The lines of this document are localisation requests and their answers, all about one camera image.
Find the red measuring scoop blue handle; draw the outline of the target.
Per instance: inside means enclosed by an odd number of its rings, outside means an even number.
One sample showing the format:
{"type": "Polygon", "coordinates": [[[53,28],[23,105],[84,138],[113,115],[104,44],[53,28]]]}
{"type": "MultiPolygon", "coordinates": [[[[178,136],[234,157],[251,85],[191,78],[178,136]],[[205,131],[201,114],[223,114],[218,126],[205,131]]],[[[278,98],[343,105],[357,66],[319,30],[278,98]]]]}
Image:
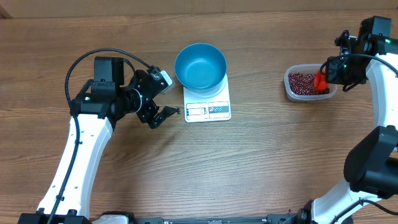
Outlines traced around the red measuring scoop blue handle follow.
{"type": "Polygon", "coordinates": [[[315,75],[314,88],[316,91],[325,91],[328,88],[326,76],[321,71],[318,71],[315,75]]]}

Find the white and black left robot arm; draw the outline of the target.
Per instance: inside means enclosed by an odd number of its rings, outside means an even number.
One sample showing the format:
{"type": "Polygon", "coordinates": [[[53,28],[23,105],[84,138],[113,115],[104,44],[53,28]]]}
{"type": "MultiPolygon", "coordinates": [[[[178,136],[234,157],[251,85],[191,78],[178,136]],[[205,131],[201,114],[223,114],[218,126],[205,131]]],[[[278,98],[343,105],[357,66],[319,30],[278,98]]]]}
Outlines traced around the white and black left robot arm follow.
{"type": "Polygon", "coordinates": [[[126,114],[135,113],[142,123],[157,128],[177,108],[162,110],[153,99],[174,85],[159,67],[134,70],[124,84],[120,57],[96,57],[94,77],[72,100],[68,140],[55,177],[35,213],[23,213],[19,223],[88,223],[93,183],[102,153],[116,127],[126,114]]]}

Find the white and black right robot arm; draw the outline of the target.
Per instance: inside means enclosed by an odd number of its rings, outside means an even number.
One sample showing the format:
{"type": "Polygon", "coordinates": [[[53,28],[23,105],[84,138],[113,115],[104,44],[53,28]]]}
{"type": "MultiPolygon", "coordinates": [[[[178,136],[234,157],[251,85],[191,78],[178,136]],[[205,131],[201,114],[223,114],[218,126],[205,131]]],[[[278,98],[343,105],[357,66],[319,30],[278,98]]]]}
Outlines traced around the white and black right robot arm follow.
{"type": "Polygon", "coordinates": [[[335,39],[338,56],[323,63],[315,88],[327,84],[350,91],[369,83],[373,101],[373,130],[347,155],[344,178],[328,193],[310,201],[297,214],[296,223],[351,223],[366,205],[397,215],[379,205],[397,194],[397,40],[390,37],[391,19],[372,16],[360,24],[354,37],[347,30],[335,39]]]}

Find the white digital kitchen scale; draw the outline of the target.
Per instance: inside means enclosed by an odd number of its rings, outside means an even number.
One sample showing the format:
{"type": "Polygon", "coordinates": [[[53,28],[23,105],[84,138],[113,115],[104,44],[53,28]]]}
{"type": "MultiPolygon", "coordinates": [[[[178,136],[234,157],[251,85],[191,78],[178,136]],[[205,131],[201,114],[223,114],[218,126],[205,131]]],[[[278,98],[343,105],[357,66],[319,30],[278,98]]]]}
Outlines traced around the white digital kitchen scale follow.
{"type": "Polygon", "coordinates": [[[197,93],[183,88],[184,118],[187,123],[229,121],[231,102],[229,97],[228,76],[215,89],[197,93]]]}

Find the blue metal bowl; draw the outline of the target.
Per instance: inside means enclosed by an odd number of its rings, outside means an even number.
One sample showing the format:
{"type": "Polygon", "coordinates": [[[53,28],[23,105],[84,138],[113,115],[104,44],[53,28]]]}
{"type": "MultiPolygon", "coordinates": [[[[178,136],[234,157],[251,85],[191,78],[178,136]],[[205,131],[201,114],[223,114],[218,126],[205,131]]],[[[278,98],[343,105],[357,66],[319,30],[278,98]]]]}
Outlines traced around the blue metal bowl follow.
{"type": "Polygon", "coordinates": [[[218,88],[227,74],[224,54],[215,46],[196,43],[185,47],[174,63],[175,75],[187,89],[205,93],[218,88]]]}

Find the clear plastic container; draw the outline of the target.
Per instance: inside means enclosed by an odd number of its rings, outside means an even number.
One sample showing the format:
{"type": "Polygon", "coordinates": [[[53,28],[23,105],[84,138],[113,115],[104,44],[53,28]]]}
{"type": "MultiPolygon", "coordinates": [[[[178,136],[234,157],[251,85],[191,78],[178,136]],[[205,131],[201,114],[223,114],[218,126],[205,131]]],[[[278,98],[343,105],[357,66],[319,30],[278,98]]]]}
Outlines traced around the clear plastic container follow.
{"type": "Polygon", "coordinates": [[[315,101],[331,98],[338,85],[328,84],[325,90],[315,89],[315,75],[320,64],[303,64],[290,67],[284,75],[285,92],[291,101],[315,101]]]}

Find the red beans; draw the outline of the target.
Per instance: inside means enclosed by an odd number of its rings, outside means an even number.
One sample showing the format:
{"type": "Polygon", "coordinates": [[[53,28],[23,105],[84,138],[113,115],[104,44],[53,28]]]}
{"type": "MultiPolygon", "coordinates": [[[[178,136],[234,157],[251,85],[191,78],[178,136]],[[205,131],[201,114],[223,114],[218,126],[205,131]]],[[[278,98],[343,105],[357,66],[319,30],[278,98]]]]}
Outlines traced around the red beans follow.
{"type": "Polygon", "coordinates": [[[325,95],[330,89],[316,91],[314,88],[315,74],[290,73],[288,74],[289,86],[296,95],[325,95]]]}

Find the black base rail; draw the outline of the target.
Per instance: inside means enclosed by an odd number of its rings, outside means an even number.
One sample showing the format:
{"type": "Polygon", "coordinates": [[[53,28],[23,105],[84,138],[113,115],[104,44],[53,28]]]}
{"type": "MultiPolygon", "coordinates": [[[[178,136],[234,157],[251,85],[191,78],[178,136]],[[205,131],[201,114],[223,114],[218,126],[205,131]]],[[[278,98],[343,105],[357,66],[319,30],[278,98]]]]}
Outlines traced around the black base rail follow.
{"type": "Polygon", "coordinates": [[[136,218],[128,212],[104,212],[101,219],[123,217],[126,221],[116,223],[132,224],[311,224],[311,217],[307,211],[300,209],[297,214],[268,214],[265,217],[234,217],[234,218],[136,218]]]}

